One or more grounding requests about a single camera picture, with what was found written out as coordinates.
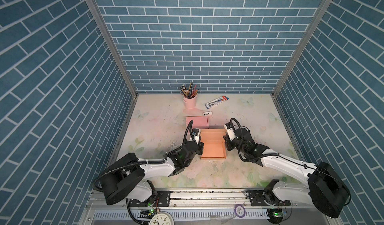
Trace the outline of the peach paper box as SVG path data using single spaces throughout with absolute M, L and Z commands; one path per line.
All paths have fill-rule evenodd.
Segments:
M 225 129 L 202 129 L 201 142 L 204 144 L 202 160 L 224 160 L 227 157 L 224 136 Z

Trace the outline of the pink paper box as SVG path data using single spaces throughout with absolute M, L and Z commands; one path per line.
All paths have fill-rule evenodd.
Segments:
M 193 116 L 193 117 L 186 117 L 186 125 L 188 125 L 190 122 L 193 122 L 192 128 L 197 129 L 209 129 L 209 120 L 208 117 L 205 116 Z

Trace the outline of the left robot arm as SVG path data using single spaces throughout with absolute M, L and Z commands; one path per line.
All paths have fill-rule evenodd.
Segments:
M 158 199 L 158 192 L 149 179 L 180 174 L 203 151 L 204 143 L 192 140 L 166 153 L 162 160 L 139 159 L 135 153 L 129 153 L 102 171 L 92 187 L 104 194 L 107 205 L 129 199 L 149 207 Z

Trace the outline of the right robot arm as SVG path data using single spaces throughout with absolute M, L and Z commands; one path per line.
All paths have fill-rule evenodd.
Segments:
M 324 215 L 336 219 L 343 207 L 350 203 L 349 188 L 330 164 L 313 164 L 290 158 L 255 143 L 250 131 L 245 128 L 235 129 L 230 124 L 225 124 L 224 128 L 226 149 L 236 149 L 243 162 L 279 171 L 299 181 L 293 185 L 278 179 L 269 182 L 263 191 L 266 204 L 276 206 L 283 201 L 300 202 L 313 205 Z

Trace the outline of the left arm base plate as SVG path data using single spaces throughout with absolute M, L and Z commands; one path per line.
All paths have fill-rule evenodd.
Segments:
M 162 208 L 169 207 L 171 191 L 157 191 L 157 195 L 152 195 L 146 201 L 129 199 L 129 206 L 133 208 Z

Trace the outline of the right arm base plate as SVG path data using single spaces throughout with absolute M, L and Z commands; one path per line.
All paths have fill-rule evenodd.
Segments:
M 272 193 L 265 193 L 264 190 L 247 190 L 245 195 L 249 198 L 252 207 L 288 207 L 291 201 L 278 200 Z

